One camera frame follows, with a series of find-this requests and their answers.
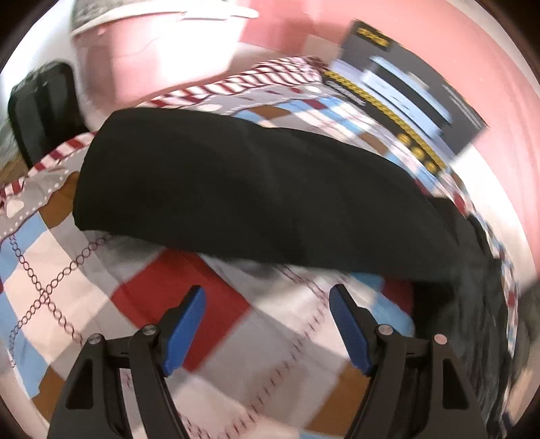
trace chain pattern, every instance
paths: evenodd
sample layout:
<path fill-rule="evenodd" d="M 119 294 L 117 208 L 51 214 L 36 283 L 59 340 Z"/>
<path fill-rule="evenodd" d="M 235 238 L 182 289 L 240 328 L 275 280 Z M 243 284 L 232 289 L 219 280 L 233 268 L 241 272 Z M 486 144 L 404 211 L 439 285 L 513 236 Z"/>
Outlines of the chain pattern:
<path fill-rule="evenodd" d="M 90 255 L 95 252 L 99 247 L 105 244 L 106 241 L 108 241 L 111 238 L 111 235 L 106 234 L 101 238 L 96 239 L 95 241 L 91 241 L 88 243 L 88 245 L 83 249 L 79 255 L 73 259 L 70 264 L 64 268 L 58 275 L 49 282 L 45 288 L 43 288 L 41 282 L 39 281 L 37 275 L 35 274 L 34 270 L 30 266 L 29 262 L 26 260 L 26 258 L 23 255 L 23 252 L 19 248 L 19 245 L 17 243 L 17 240 L 15 238 L 15 235 L 10 235 L 9 242 L 11 244 L 12 250 L 15 252 L 15 256 L 17 257 L 17 260 L 19 261 L 19 264 L 23 266 L 24 271 L 26 271 L 26 274 L 30 278 L 30 281 L 36 288 L 36 290 L 39 293 L 39 297 L 34 300 L 32 305 L 28 308 L 28 311 L 23 315 L 23 317 L 17 322 L 15 327 L 11 330 L 11 333 L 9 334 L 9 353 L 11 355 L 11 366 L 15 367 L 15 338 L 17 337 L 17 334 L 20 332 L 21 328 L 26 325 L 30 319 L 32 319 L 32 316 L 37 312 L 38 309 L 41 308 L 42 305 L 45 305 L 46 308 L 49 310 L 50 313 L 52 313 L 53 318 L 58 322 L 58 325 L 64 329 L 66 334 L 71 336 L 71 339 L 79 343 L 81 346 L 83 345 L 83 336 L 82 334 L 75 329 L 73 324 L 69 322 L 65 315 L 62 313 L 62 311 L 56 306 L 56 304 L 51 300 L 51 295 L 53 290 L 58 286 L 58 284 L 62 281 L 62 279 L 66 276 L 69 276 L 72 272 L 77 270 L 81 265 L 84 264 L 84 261 L 90 257 Z"/>

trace white wall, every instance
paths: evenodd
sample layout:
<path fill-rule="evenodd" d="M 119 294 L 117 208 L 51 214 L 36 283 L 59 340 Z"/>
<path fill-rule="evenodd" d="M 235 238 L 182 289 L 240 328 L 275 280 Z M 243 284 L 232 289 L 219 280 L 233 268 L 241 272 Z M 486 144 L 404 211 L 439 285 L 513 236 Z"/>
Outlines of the white wall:
<path fill-rule="evenodd" d="M 0 124 L 6 119 L 11 89 L 29 71 L 53 59 L 66 59 L 75 66 L 70 44 L 71 8 L 75 0 L 59 0 L 24 36 L 0 73 Z"/>

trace patterned bedspread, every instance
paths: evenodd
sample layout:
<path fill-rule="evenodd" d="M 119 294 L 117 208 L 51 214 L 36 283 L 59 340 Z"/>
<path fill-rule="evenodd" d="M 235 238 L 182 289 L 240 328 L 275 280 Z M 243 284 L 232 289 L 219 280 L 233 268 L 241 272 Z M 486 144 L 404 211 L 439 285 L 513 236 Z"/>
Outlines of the patterned bedspread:
<path fill-rule="evenodd" d="M 263 127 L 331 136 L 386 157 L 425 191 L 478 216 L 451 170 L 429 173 L 390 132 L 322 85 L 320 68 L 311 58 L 278 59 L 143 105 L 211 111 Z M 343 436 L 368 380 L 348 360 L 328 310 L 329 289 L 344 283 L 379 323 L 411 335 L 407 285 L 361 273 L 222 261 L 81 232 L 73 223 L 72 202 L 92 139 L 87 133 L 60 145 L 28 177 L 0 192 L 0 337 L 43 418 L 50 420 L 80 344 L 90 334 L 131 335 L 200 284 L 207 292 L 206 314 L 183 367 L 167 379 L 192 437 Z M 504 262 L 513 352 L 512 266 L 478 219 L 494 255 Z M 121 375 L 133 435 L 145 437 L 130 373 Z"/>

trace pink wall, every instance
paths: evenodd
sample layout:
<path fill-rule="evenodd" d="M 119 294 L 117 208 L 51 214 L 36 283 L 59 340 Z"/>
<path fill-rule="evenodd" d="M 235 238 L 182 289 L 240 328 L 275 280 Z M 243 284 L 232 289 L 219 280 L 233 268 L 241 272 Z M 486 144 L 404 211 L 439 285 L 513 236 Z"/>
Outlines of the pink wall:
<path fill-rule="evenodd" d="M 475 146 L 523 225 L 540 267 L 540 99 L 476 23 L 445 0 L 244 0 L 260 12 L 242 37 L 286 54 L 309 34 L 340 43 L 358 18 L 415 52 L 452 84 L 490 126 Z"/>

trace black bag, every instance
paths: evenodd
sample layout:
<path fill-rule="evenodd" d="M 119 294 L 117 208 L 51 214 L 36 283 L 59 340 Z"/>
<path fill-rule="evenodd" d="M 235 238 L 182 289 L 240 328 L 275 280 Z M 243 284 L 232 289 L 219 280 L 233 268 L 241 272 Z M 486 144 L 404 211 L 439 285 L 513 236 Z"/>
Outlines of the black bag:
<path fill-rule="evenodd" d="M 16 85 L 8 115 L 28 167 L 61 143 L 88 131 L 79 111 L 73 70 L 65 62 L 47 63 Z"/>

